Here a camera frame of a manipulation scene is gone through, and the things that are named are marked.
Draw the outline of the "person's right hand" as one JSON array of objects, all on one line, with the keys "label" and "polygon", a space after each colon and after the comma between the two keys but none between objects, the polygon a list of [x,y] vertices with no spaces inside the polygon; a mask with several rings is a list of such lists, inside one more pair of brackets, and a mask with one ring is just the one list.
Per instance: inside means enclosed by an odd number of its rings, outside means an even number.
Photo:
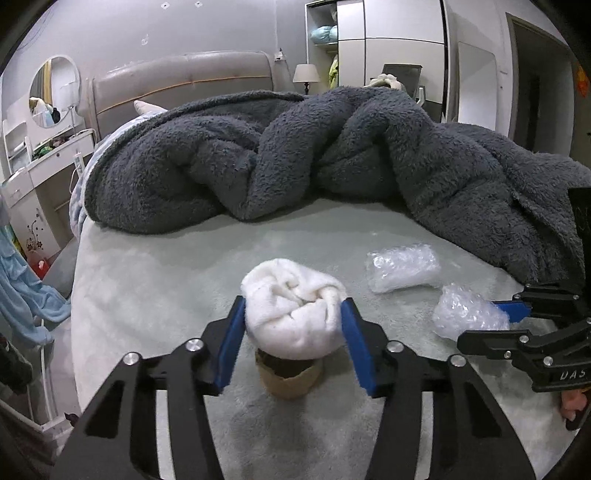
[{"label": "person's right hand", "polygon": [[579,389],[561,393],[560,412],[565,420],[574,421],[580,412],[585,411],[588,404],[586,392],[586,389]]}]

